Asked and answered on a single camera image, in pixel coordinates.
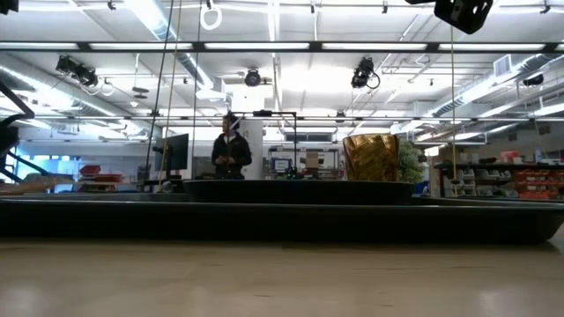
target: ceiling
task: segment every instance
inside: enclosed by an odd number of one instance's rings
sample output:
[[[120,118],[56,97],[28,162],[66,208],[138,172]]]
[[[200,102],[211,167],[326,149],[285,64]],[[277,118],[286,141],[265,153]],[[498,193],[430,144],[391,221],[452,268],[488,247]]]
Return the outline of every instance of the ceiling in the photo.
[[[144,23],[129,10],[127,2],[114,1],[117,10],[110,11],[107,1],[95,0],[43,0],[20,1],[21,11],[0,16],[0,41],[155,41]],[[163,1],[166,8],[171,1]],[[200,1],[174,1],[173,26],[181,13],[179,38],[183,41],[270,41],[267,0],[220,1],[223,19],[218,28],[208,31],[199,23]],[[279,26],[275,27],[275,41],[441,41],[449,42],[450,26],[440,21],[432,9],[424,5],[410,7],[403,0],[389,0],[388,14],[382,14],[382,1],[369,0],[316,0],[316,12],[310,11],[309,0],[280,0]],[[472,35],[454,30],[455,41],[473,42],[530,42],[562,41],[564,39],[564,1],[550,1],[553,9],[539,14],[543,1],[508,1],[497,3],[499,8],[488,17],[484,27]],[[12,57],[42,70],[55,78],[62,78],[55,70],[60,54],[13,52]],[[127,53],[71,53],[72,58],[96,69],[115,88],[109,95],[99,93],[95,98],[121,109],[127,114],[147,115],[157,104],[160,109],[171,107],[178,114],[191,115],[193,107],[199,114],[215,115],[226,112],[225,102],[210,102],[195,97],[197,88],[187,71],[176,64],[174,58],[165,55],[159,86],[162,54],[143,53],[139,57],[136,73],[136,56]],[[370,56],[378,69],[382,84],[368,93],[350,86],[353,69],[363,56]],[[279,53],[280,108],[298,111],[304,115],[334,115],[346,110],[349,115],[368,116],[395,111],[395,115],[421,115],[424,107],[468,85],[480,76],[492,71],[493,62],[502,55],[457,54],[454,65],[451,56],[414,54],[360,54],[360,53]],[[220,77],[227,83],[227,90],[244,89],[242,76],[249,68],[258,68],[262,77],[274,77],[275,59],[270,53],[201,53],[196,56],[198,65],[210,76]],[[560,66],[546,72],[547,82],[560,78]],[[63,81],[76,90],[73,96],[80,98],[82,91],[75,81]],[[136,85],[150,90],[146,100],[135,100],[131,88]],[[537,88],[523,87],[522,93],[533,93]],[[497,107],[517,98],[515,85],[504,85],[500,90],[475,100],[486,108]],[[130,103],[136,101],[138,106]],[[265,105],[273,105],[273,93]],[[198,122],[202,126],[209,122]],[[380,127],[392,122],[370,122],[365,127]],[[171,122],[171,125],[191,125],[191,122]]]

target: person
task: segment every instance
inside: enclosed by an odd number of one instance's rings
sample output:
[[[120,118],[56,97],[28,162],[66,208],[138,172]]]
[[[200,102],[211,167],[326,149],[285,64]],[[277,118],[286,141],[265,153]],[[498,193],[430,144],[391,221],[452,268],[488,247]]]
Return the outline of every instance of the person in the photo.
[[[237,121],[238,118],[233,114],[224,116],[223,133],[213,143],[211,162],[220,179],[244,179],[241,169],[252,162],[249,143],[237,132]]]

